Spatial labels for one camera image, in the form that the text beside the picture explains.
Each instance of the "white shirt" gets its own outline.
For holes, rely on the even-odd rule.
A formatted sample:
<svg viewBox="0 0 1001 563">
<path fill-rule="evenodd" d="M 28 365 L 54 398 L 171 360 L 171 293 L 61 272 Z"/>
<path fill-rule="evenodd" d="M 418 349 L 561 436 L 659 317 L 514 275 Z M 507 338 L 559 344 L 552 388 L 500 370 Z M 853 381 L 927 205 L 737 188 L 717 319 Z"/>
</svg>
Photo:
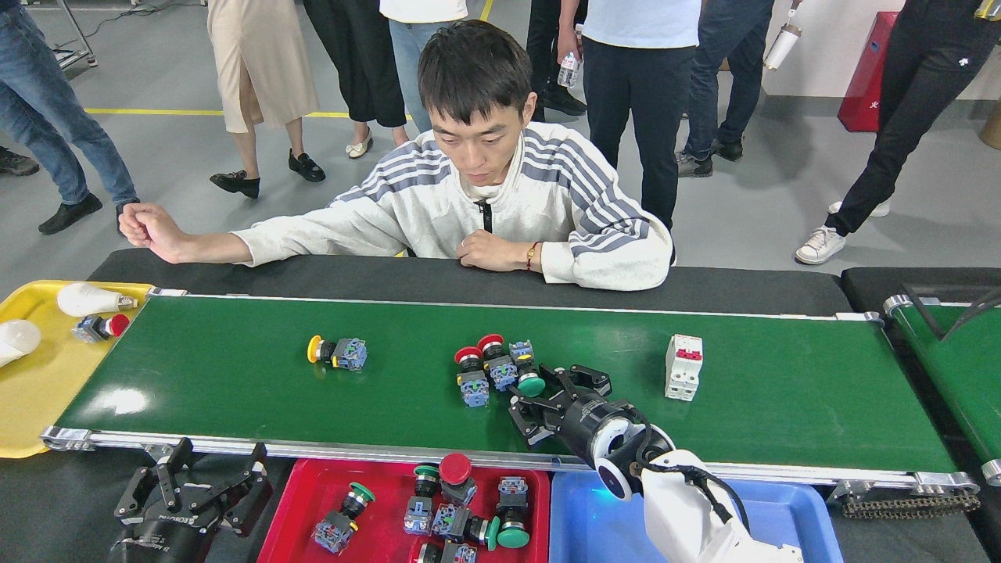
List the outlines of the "white shirt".
<svg viewBox="0 0 1001 563">
<path fill-rule="evenodd" d="M 692 47 L 701 11 L 701 0 L 590 0 L 584 36 L 617 47 Z"/>
<path fill-rule="evenodd" d="M 619 175 L 577 131 L 531 123 L 508 177 L 486 198 L 492 232 L 511 241 L 543 241 L 550 284 L 636 291 L 668 274 L 671 234 L 619 188 Z M 248 265 L 294 254 L 454 258 L 459 242 L 483 228 L 480 206 L 432 131 L 386 154 L 361 185 L 322 209 L 274 217 L 235 231 Z"/>
<path fill-rule="evenodd" d="M 378 11 L 402 23 L 455 21 L 469 13 L 465 0 L 379 0 Z"/>
</svg>

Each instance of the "light bulb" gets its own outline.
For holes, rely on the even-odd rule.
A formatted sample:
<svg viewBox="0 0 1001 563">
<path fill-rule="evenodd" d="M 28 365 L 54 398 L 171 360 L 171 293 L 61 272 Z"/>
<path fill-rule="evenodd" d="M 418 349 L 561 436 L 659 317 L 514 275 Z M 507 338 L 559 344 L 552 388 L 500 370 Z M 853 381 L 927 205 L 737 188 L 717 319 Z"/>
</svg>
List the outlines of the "light bulb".
<svg viewBox="0 0 1001 563">
<path fill-rule="evenodd" d="M 59 290 L 56 304 L 70 317 L 86 317 L 97 313 L 116 313 L 122 309 L 132 309 L 138 302 L 119 293 L 96 288 L 86 282 L 74 282 Z"/>
<path fill-rule="evenodd" d="M 0 323 L 0 367 L 31 354 L 42 342 L 42 332 L 30 321 Z"/>
</svg>

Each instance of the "gray floor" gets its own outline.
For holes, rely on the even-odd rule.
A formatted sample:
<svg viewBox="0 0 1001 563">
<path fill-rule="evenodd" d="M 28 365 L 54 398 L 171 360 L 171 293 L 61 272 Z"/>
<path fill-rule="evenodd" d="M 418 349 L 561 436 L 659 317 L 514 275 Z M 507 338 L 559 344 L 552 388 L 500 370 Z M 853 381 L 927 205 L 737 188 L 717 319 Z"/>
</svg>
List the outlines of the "gray floor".
<svg viewBox="0 0 1001 563">
<path fill-rule="evenodd" d="M 489 21 L 524 39 L 529 0 L 491 3 Z M 470 1 L 478 16 L 484 0 Z M 127 9 L 124 0 L 88 2 L 75 9 L 85 32 Z M 51 3 L 30 8 L 50 43 L 73 38 Z M 336 74 L 302 14 L 303 32 L 323 111 L 345 111 Z M 71 83 L 88 108 L 218 109 L 205 10 L 173 7 L 147 17 L 105 23 L 91 39 L 100 66 L 78 63 Z M 721 74 L 724 91 L 729 75 Z M 587 120 L 550 111 L 551 117 L 587 132 Z M 96 115 L 118 145 L 140 196 L 172 211 L 194 232 L 227 230 L 278 214 L 302 212 L 329 201 L 364 177 L 391 148 L 388 130 L 375 127 L 372 152 L 349 161 L 346 118 L 308 118 L 306 150 L 328 179 L 310 184 L 285 165 L 284 131 L 258 130 L 262 196 L 257 201 L 225 193 L 207 177 L 240 167 L 219 116 Z M 1001 265 L 1001 152 L 977 138 L 982 121 L 942 119 L 904 168 L 893 212 L 871 219 L 849 246 L 814 269 L 840 272 L 856 265 Z M 683 124 L 679 144 L 684 143 Z M 621 157 L 622 185 L 639 196 L 641 170 L 632 130 Z M 873 135 L 849 133 L 834 116 L 763 111 L 747 131 L 739 163 L 717 159 L 711 178 L 683 179 L 675 213 L 682 265 L 763 269 L 804 268 L 792 252 L 825 218 L 861 171 Z M 13 146 L 0 133 L 0 144 Z M 113 231 L 114 212 L 97 175 L 81 157 L 92 188 L 106 205 L 52 236 L 37 225 L 60 199 L 44 171 L 0 176 L 0 296 L 34 279 L 85 277 L 108 252 L 126 246 Z"/>
</svg>

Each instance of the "robotic arm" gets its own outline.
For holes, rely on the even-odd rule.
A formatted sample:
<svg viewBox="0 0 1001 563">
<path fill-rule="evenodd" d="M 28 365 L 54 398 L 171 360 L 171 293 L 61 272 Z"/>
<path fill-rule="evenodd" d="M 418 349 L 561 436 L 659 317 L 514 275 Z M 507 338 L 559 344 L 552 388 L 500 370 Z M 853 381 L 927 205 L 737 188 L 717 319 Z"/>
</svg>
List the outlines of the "robotic arm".
<svg viewBox="0 0 1001 563">
<path fill-rule="evenodd" d="M 559 391 L 549 399 L 512 387 L 509 413 L 530 448 L 557 437 L 598 471 L 616 497 L 645 497 L 647 536 L 672 563 L 802 563 L 792 546 L 758 542 L 748 532 L 740 499 L 695 454 L 628 401 L 609 402 L 608 374 L 571 366 L 540 366 Z"/>
</svg>

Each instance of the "striped sweatshirt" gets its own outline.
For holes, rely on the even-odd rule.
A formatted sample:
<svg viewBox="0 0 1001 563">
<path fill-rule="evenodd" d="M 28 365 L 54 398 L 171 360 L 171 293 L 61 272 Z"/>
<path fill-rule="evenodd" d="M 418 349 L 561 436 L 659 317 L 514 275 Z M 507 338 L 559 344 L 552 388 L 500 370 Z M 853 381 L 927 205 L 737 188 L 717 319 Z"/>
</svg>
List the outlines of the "striped sweatshirt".
<svg viewBox="0 0 1001 563">
<path fill-rule="evenodd" d="M 485 228 L 510 241 L 543 241 L 550 284 L 635 291 L 668 274 L 671 234 L 618 185 L 615 169 L 580 133 L 531 123 L 508 178 L 474 201 L 433 133 L 386 154 L 361 185 L 326 207 L 234 231 L 257 265 L 295 254 L 454 258 L 459 242 Z"/>
</svg>

